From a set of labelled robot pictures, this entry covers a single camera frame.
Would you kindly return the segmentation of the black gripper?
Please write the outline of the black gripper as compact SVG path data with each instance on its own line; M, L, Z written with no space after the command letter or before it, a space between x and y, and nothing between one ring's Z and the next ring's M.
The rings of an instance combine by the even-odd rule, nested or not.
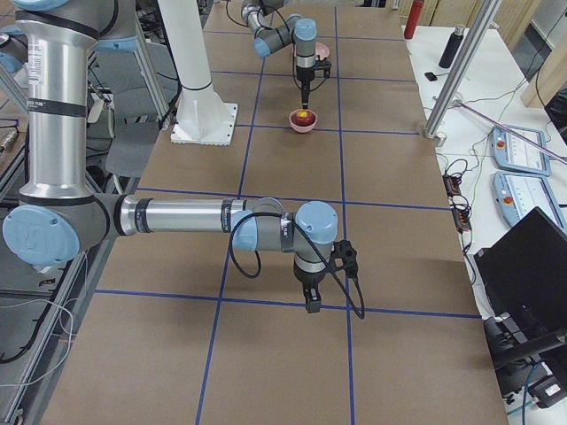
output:
M301 107L307 109L309 105L310 96L310 83L315 79L315 68L296 66L296 76L301 82L300 94L301 94Z
M303 294L306 300L308 313L319 313L322 305L322 297L319 284L325 278L326 271L307 272L303 269L295 269L294 275L302 284Z

